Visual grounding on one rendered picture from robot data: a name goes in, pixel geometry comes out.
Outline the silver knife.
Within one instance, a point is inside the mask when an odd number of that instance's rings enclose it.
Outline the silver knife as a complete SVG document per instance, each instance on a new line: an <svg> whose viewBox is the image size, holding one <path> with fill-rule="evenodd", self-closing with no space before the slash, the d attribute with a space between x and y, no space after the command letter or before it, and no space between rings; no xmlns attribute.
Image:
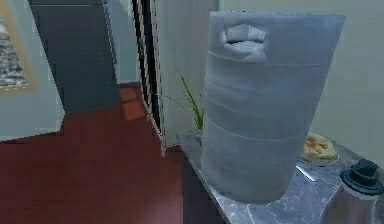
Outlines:
<svg viewBox="0 0 384 224"><path fill-rule="evenodd" d="M296 165L296 168L307 178L309 179L310 181L312 182L315 182L316 179L311 176L307 171L305 171L302 167L300 167L299 165Z"/></svg>

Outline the grey metal keg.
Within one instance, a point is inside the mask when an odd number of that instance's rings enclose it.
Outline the grey metal keg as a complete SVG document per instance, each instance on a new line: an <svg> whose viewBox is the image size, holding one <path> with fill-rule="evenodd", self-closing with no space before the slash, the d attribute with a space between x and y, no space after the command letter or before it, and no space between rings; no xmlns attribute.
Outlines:
<svg viewBox="0 0 384 224"><path fill-rule="evenodd" d="M201 172L221 195L268 204L285 194L344 22L211 12Z"/></svg>

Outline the grey marble counter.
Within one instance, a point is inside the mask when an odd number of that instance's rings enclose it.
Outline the grey marble counter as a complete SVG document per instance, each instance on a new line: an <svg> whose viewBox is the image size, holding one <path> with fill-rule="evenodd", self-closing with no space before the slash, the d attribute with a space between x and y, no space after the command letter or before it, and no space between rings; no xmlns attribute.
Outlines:
<svg viewBox="0 0 384 224"><path fill-rule="evenodd" d="M328 199L340 185L340 173L357 164L360 156L336 144L338 159L321 166L298 162L316 181L296 167L286 193L264 205L231 200L207 184L201 175L202 132L177 136L181 148L183 224L319 224Z"/></svg>

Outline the grey bottle with black cap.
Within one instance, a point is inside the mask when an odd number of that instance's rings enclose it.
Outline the grey bottle with black cap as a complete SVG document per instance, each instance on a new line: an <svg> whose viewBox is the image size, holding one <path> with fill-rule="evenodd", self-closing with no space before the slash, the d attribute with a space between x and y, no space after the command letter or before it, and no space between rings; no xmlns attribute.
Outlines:
<svg viewBox="0 0 384 224"><path fill-rule="evenodd" d="M374 224L374 210L384 185L378 165L367 159L340 173L340 185L326 202L319 224Z"/></svg>

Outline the black and white slatted door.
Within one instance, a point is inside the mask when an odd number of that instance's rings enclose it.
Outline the black and white slatted door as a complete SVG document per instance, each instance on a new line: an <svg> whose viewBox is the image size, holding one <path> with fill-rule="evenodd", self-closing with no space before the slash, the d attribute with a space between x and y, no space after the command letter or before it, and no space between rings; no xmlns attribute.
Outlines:
<svg viewBox="0 0 384 224"><path fill-rule="evenodd" d="M166 154L161 130L162 114L158 92L155 47L151 18L151 0L131 0L133 21L138 44L138 75L147 119L152 123L160 140L160 152Z"/></svg>

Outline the framed picture with tan frame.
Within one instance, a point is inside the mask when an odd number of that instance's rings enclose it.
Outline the framed picture with tan frame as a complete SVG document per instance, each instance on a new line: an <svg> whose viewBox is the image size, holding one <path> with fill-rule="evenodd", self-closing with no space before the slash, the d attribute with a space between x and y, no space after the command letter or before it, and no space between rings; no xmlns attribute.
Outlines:
<svg viewBox="0 0 384 224"><path fill-rule="evenodd" d="M0 95L37 90L20 32L7 0L0 0Z"/></svg>

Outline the green house plant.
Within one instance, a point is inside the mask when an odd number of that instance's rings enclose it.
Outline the green house plant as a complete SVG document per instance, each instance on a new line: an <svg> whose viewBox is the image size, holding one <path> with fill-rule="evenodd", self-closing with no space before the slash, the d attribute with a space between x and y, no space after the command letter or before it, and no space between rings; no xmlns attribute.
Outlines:
<svg viewBox="0 0 384 224"><path fill-rule="evenodd" d="M198 107L197 101L194 99L192 92L191 92L190 88L188 87L187 82L185 80L185 77L183 76L180 69L177 69L177 73L178 73L180 80L181 80L181 83L184 87L183 95L186 97L186 99L189 103L189 107L188 108L184 107L183 105L181 105L179 102L177 102L175 99L171 98L170 96L168 96L168 99L170 99L171 101L176 103L182 109L184 109L186 111L191 111L192 117L193 117L195 124L196 124L196 127L198 129L202 130L203 125L204 125L205 108L204 107L201 107L201 108Z"/></svg>

